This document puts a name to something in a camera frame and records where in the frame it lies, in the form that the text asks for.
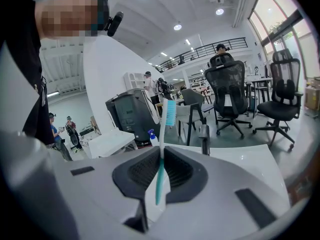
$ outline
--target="floor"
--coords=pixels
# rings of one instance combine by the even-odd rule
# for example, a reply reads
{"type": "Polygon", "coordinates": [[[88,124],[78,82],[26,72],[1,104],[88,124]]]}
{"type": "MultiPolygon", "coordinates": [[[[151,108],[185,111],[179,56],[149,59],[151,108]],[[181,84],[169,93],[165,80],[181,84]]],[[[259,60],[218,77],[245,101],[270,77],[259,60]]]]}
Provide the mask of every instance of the floor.
{"type": "MultiPolygon", "coordinates": [[[[294,179],[305,169],[310,162],[313,154],[319,146],[320,140],[320,120],[313,119],[313,111],[301,111],[299,119],[293,119],[288,122],[290,130],[288,134],[295,140],[295,145],[292,151],[289,151],[291,142],[283,137],[281,134],[277,134],[270,151],[277,162],[279,169],[284,178],[284,182],[289,186],[294,179]]],[[[257,127],[264,127],[267,121],[273,122],[272,119],[262,114],[256,114],[253,119],[253,113],[249,113],[249,117],[246,115],[240,115],[239,120],[250,121],[253,125],[249,128],[247,125],[240,124],[240,128],[243,131],[244,139],[241,139],[241,134],[235,127],[229,126],[220,132],[220,135],[216,135],[217,126],[215,122],[215,114],[212,111],[207,117],[207,124],[210,128],[210,147],[211,148],[236,148],[236,147],[249,147],[261,144],[268,144],[274,134],[273,131],[258,131],[256,134],[252,133],[252,130],[257,127]]],[[[195,123],[196,128],[199,129],[201,122],[195,123]]],[[[198,138],[198,130],[191,130],[190,146],[200,147],[201,140],[198,138]]],[[[184,129],[181,128],[181,136],[178,137],[176,126],[167,127],[164,137],[165,143],[186,145],[188,134],[188,125],[184,125],[184,129]]]]}

